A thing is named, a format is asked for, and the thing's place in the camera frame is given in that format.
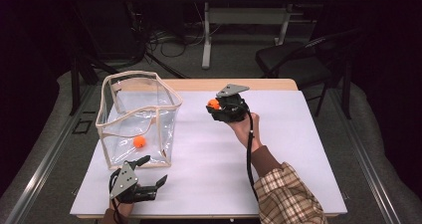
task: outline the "table leg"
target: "table leg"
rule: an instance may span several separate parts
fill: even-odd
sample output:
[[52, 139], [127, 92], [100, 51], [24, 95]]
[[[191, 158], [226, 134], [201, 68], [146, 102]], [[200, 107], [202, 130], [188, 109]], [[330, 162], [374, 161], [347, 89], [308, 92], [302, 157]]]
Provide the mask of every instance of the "table leg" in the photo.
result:
[[204, 54], [202, 57], [202, 69], [208, 70], [210, 68], [210, 58], [211, 58], [211, 37], [210, 37], [210, 14], [209, 14], [209, 4], [205, 3], [204, 9]]
[[283, 14], [284, 18], [283, 18], [282, 28], [280, 29], [279, 37], [275, 39], [276, 46], [283, 45], [283, 43], [285, 42], [286, 32], [288, 31], [292, 8], [293, 8], [293, 4], [289, 4], [285, 13]]

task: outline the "table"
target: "table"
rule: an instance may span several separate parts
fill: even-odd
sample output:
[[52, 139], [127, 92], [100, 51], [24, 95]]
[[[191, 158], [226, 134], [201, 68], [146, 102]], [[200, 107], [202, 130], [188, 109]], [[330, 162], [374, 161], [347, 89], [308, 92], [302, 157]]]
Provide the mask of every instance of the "table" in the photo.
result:
[[[287, 161], [296, 169], [325, 213], [347, 212], [305, 98], [294, 81], [214, 79], [165, 82], [184, 98], [176, 119], [172, 166], [135, 171], [141, 185], [152, 185], [165, 174], [168, 178], [154, 201], [135, 204], [132, 217], [257, 217], [258, 205], [246, 172], [246, 150], [238, 143], [233, 131], [225, 123], [213, 120], [205, 109], [208, 100], [227, 84], [251, 88], [241, 96], [252, 112], [261, 116], [262, 142], [278, 161]], [[80, 218], [103, 216], [111, 173], [98, 143], [71, 214]]]
[[205, 2], [204, 25], [205, 42], [204, 54], [202, 57], [202, 69], [210, 68], [211, 37], [210, 23], [217, 24], [282, 24], [279, 37], [276, 38], [276, 45], [282, 45], [292, 15], [292, 4], [286, 8], [210, 8]]

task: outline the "chair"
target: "chair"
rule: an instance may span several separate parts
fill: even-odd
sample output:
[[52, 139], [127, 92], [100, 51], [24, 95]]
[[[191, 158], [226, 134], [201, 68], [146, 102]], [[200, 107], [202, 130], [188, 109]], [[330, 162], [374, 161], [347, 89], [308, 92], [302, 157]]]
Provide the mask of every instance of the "chair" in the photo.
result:
[[[323, 36], [306, 44], [286, 43], [258, 51], [255, 60], [264, 72], [262, 78], [293, 79], [300, 91], [323, 84], [319, 96], [307, 99], [311, 101], [319, 98], [315, 113], [318, 116], [326, 90], [337, 85], [341, 77], [346, 82], [343, 95], [349, 95], [350, 62], [360, 34], [360, 29], [352, 29]], [[350, 118], [348, 100], [347, 107], [343, 110], [346, 110], [344, 112]]]

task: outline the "transparent container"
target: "transparent container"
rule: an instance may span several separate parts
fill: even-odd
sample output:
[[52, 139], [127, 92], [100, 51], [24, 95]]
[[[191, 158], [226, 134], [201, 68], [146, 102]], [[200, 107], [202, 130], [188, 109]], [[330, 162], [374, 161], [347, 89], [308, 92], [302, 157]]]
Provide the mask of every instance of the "transparent container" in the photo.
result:
[[175, 119], [183, 100], [156, 73], [105, 78], [96, 127], [109, 169], [150, 155], [142, 167], [170, 166]]

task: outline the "hand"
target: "hand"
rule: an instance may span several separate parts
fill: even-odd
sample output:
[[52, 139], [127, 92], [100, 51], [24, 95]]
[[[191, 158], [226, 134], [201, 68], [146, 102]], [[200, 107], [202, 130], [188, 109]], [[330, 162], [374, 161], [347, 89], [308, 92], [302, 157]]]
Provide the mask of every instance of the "hand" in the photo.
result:
[[[260, 140], [260, 116], [257, 113], [251, 113], [252, 122], [254, 123], [254, 138], [252, 139], [251, 152], [257, 150], [261, 144]], [[247, 113], [245, 113], [245, 119], [237, 122], [228, 122], [229, 126], [235, 131], [235, 134], [239, 141], [248, 147], [249, 132], [251, 130], [250, 120]]]
[[[118, 207], [118, 212], [120, 213], [120, 215], [124, 217], [128, 217], [130, 215], [134, 205], [133, 203], [119, 203], [117, 199], [115, 199], [115, 204]], [[111, 201], [109, 202], [109, 208], [114, 210], [114, 206], [112, 205]]]

